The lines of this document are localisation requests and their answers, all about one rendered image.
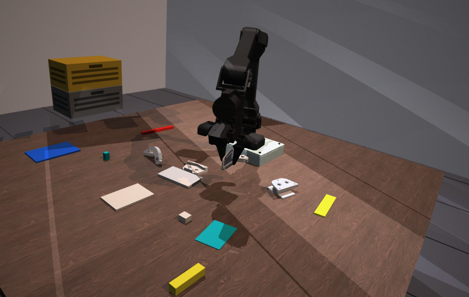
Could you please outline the yellow flat bar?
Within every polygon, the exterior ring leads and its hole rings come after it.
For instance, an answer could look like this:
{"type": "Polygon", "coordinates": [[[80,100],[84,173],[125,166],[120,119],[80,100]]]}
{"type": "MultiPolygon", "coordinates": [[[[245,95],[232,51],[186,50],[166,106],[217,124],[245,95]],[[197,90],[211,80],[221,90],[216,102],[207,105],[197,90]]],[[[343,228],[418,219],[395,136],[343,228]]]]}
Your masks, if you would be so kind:
{"type": "Polygon", "coordinates": [[[332,207],[336,197],[326,194],[325,198],[321,201],[321,204],[316,208],[314,214],[325,218],[330,208],[332,207]]]}

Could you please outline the blue flat rectangular plate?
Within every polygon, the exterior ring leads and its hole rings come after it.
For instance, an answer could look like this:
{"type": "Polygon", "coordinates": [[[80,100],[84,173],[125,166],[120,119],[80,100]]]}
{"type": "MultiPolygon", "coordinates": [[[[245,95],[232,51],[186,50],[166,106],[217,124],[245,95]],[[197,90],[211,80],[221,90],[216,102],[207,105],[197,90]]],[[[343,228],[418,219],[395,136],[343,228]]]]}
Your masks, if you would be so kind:
{"type": "Polygon", "coordinates": [[[79,150],[71,143],[62,142],[51,146],[41,147],[36,150],[27,151],[25,154],[28,155],[28,157],[30,157],[35,163],[40,163],[45,160],[69,155],[78,151],[81,150],[79,150]]]}

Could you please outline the teal flat plate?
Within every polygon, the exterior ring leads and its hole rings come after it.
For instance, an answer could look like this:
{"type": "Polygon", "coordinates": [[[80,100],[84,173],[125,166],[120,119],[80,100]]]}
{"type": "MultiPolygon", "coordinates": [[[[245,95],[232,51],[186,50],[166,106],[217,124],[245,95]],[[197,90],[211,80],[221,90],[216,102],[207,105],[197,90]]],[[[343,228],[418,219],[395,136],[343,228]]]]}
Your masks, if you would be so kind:
{"type": "Polygon", "coordinates": [[[195,240],[220,250],[236,230],[235,227],[214,220],[195,240]]]}

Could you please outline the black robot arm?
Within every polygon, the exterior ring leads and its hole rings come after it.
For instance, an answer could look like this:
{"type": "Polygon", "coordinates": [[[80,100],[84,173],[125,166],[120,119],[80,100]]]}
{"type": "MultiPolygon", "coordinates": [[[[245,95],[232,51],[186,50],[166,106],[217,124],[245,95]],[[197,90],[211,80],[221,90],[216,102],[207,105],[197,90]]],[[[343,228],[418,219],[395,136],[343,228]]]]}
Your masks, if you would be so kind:
{"type": "Polygon", "coordinates": [[[245,27],[240,33],[236,52],[221,66],[216,90],[222,93],[213,103],[212,110],[216,121],[208,132],[211,145],[225,147],[237,141],[237,133],[233,121],[230,120],[236,113],[245,113],[242,119],[242,134],[256,133],[256,129],[261,128],[256,89],[259,58],[267,45],[268,34],[258,28],[245,27]],[[221,120],[228,120],[228,123],[221,120]]]}

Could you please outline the yellow rectangular bar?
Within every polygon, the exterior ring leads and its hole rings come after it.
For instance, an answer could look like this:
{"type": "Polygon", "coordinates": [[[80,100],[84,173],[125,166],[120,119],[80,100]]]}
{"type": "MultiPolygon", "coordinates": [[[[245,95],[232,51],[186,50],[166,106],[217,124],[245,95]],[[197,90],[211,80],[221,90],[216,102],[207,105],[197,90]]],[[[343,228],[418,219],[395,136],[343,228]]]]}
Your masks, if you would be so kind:
{"type": "Polygon", "coordinates": [[[203,275],[205,275],[205,269],[205,267],[197,263],[195,266],[179,275],[179,277],[169,282],[169,291],[175,296],[179,295],[184,289],[187,289],[198,279],[202,278],[203,275]]]}

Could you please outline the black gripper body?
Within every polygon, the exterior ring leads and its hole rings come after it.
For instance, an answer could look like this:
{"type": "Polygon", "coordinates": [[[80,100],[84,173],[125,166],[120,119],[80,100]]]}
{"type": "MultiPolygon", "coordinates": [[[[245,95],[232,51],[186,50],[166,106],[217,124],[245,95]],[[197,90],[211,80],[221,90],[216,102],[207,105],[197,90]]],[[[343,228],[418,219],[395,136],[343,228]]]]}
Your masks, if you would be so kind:
{"type": "MultiPolygon", "coordinates": [[[[242,131],[244,130],[244,128],[242,127],[243,117],[245,117],[245,113],[241,112],[241,113],[236,113],[230,119],[233,121],[233,125],[237,133],[237,137],[236,137],[237,145],[244,146],[245,148],[249,150],[256,151],[260,147],[265,145],[265,137],[257,133],[250,133],[248,135],[242,134],[242,131]]],[[[212,122],[212,121],[207,121],[207,122],[200,124],[197,127],[197,134],[206,137],[208,135],[209,130],[212,128],[214,124],[215,122],[212,122]]]]}

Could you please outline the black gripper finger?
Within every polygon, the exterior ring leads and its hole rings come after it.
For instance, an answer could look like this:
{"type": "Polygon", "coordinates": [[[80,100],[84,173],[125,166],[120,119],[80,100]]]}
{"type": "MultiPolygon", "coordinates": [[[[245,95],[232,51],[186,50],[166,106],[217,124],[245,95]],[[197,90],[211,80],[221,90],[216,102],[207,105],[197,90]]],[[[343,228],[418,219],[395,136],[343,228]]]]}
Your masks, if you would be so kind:
{"type": "Polygon", "coordinates": [[[225,153],[226,153],[226,146],[225,147],[216,146],[216,148],[219,152],[220,160],[223,161],[223,157],[225,156],[225,153]]]}
{"type": "Polygon", "coordinates": [[[245,147],[234,144],[233,149],[234,149],[234,151],[233,151],[232,165],[235,165],[237,163],[237,160],[239,159],[240,155],[242,154],[242,151],[245,149],[245,147]]]}

